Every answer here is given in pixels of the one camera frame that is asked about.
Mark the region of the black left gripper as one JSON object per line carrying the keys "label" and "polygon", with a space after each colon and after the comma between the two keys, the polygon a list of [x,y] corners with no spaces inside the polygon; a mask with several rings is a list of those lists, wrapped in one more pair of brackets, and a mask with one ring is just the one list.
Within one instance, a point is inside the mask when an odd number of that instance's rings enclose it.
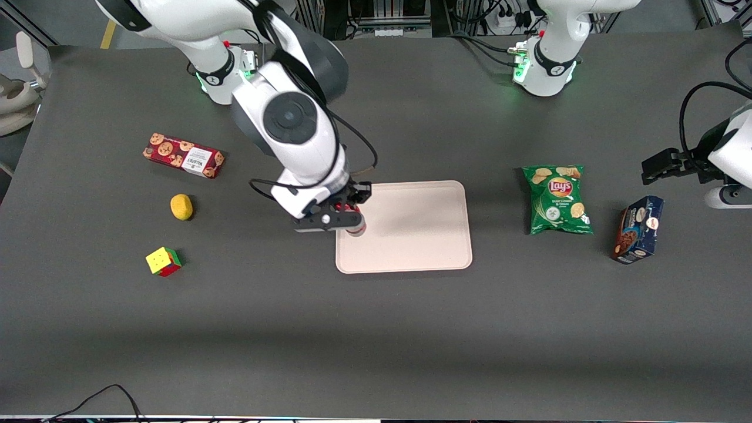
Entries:
{"label": "black left gripper", "polygon": [[727,126],[714,126],[706,131],[699,139],[698,145],[689,148],[684,126],[680,126],[679,138],[681,152],[677,149],[665,149],[641,163],[642,184],[653,184],[668,177],[683,177],[697,174],[700,184],[707,184],[712,180],[722,180],[724,184],[730,177],[712,164],[709,155],[715,147],[720,146]]}

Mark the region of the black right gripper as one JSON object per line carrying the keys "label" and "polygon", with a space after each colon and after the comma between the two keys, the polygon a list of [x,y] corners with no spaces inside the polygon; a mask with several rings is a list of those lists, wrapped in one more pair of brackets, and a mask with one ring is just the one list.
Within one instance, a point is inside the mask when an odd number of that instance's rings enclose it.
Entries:
{"label": "black right gripper", "polygon": [[371,182],[347,182],[341,190],[312,206],[311,215],[295,219],[295,231],[357,232],[364,225],[358,204],[366,203],[371,195]]}

